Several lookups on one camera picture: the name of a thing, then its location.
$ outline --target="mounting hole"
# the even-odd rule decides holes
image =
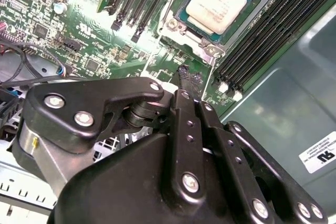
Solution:
[[[165,115],[160,115],[160,116],[158,117],[158,119],[159,119],[159,122],[160,122],[160,123],[164,123],[165,121],[167,121],[167,116],[165,116]]]
[[[188,121],[187,124],[188,124],[188,126],[190,126],[190,127],[194,127],[194,125],[195,125],[192,121]]]
[[[241,165],[243,161],[239,157],[236,157],[236,162]]]
[[[209,111],[212,110],[212,108],[211,108],[211,106],[210,106],[209,104],[206,103],[204,106],[205,106],[205,108],[206,108],[207,110],[209,110]]]
[[[190,135],[187,136],[187,140],[188,140],[188,142],[190,142],[190,143],[193,143],[193,142],[194,142],[194,138],[193,138],[193,136],[190,136]]]
[[[185,99],[190,99],[190,96],[187,92],[182,92],[181,94]]]
[[[160,90],[159,85],[157,85],[157,84],[154,83],[154,82],[151,82],[150,86],[151,86],[152,89],[154,89],[154,90],[156,90],[156,91]]]

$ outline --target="wire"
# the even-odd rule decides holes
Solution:
[[[42,78],[24,80],[24,81],[3,82],[1,83],[1,87],[2,88],[12,88],[12,87],[19,87],[19,86],[29,86],[29,85],[36,84],[36,83],[48,82],[48,81],[58,81],[58,80],[89,81],[88,79],[76,77],[76,76],[69,76],[69,77],[46,76]]]
[[[63,75],[65,76],[65,74],[66,74],[65,65],[55,55],[53,55],[51,52],[49,52],[47,49],[45,49],[45,48],[43,48],[39,45],[36,45],[36,44],[33,44],[33,43],[28,43],[28,42],[13,43],[13,45],[22,46],[22,47],[37,48],[37,49],[41,50],[42,52],[44,52],[47,56],[51,57],[56,63],[58,63],[63,68]]]
[[[18,53],[20,55],[21,58],[21,62],[19,64],[19,66],[17,67],[16,71],[14,72],[14,74],[12,75],[12,77],[10,77],[8,80],[6,80],[5,82],[11,82],[13,81],[22,71],[23,67],[25,66],[26,60],[27,60],[27,56],[26,54],[18,47],[13,46],[13,44],[11,43],[7,43],[4,41],[0,41],[1,45],[15,51],[16,53]]]

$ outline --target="ul certification label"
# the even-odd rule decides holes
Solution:
[[[314,173],[336,160],[336,131],[299,155],[309,173]]]

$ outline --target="screw head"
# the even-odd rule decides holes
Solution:
[[[187,92],[182,92],[181,95],[185,98],[185,99],[190,99],[190,96]]]
[[[308,211],[308,209],[304,204],[298,203],[298,207],[303,216],[305,216],[306,218],[310,218],[310,212]]]
[[[49,95],[44,99],[45,105],[53,109],[60,109],[65,105],[65,101],[57,95]]]
[[[264,219],[267,219],[267,217],[268,217],[267,208],[265,207],[265,205],[259,199],[253,200],[253,207],[254,207],[255,211],[257,212],[257,214],[259,214],[260,217],[262,217]]]
[[[156,90],[156,91],[160,90],[160,87],[159,87],[156,83],[154,83],[154,82],[152,82],[152,83],[150,84],[150,86],[151,86],[152,89],[154,89],[154,90]]]
[[[83,127],[90,127],[94,123],[93,116],[89,112],[81,111],[75,115],[75,122]]]
[[[233,127],[234,127],[235,130],[238,131],[238,132],[241,132],[241,131],[242,131],[241,128],[240,128],[237,124],[233,125]]]
[[[204,104],[204,107],[205,107],[207,110],[209,110],[209,111],[212,110],[212,107],[211,107],[209,104],[207,104],[207,103]]]
[[[313,204],[311,204],[311,210],[313,210],[314,214],[320,218],[323,219],[323,214],[321,213],[321,211],[319,210],[319,208]]]
[[[185,173],[182,177],[182,183],[185,189],[191,193],[196,193],[199,190],[199,184],[195,176]]]

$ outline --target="green circuit board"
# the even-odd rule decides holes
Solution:
[[[74,74],[81,77],[92,79],[138,77],[150,54],[153,54],[153,60],[147,68],[151,76],[169,81],[178,66],[186,64],[190,66],[192,72],[202,74],[201,88],[204,89],[211,75],[209,64],[193,55],[189,48],[176,45],[169,39],[162,39],[159,46],[156,44],[159,12],[166,0],[162,0],[162,5],[158,5],[147,30],[137,43],[131,40],[134,29],[127,26],[118,32],[111,29],[113,18],[104,11],[109,1],[0,0],[0,22],[8,23],[8,36],[47,48],[62,62],[71,66]],[[178,5],[182,1],[176,0],[174,4]],[[251,11],[258,1],[255,0],[247,10]],[[53,11],[53,5],[57,2],[66,3],[66,10],[62,15]],[[243,19],[244,17],[239,17],[235,29]],[[241,36],[248,30],[249,27],[246,27]],[[80,43],[81,49],[69,51],[60,47],[55,40],[59,33]],[[234,103],[226,94],[211,85],[206,90],[204,100],[213,105],[219,115]]]

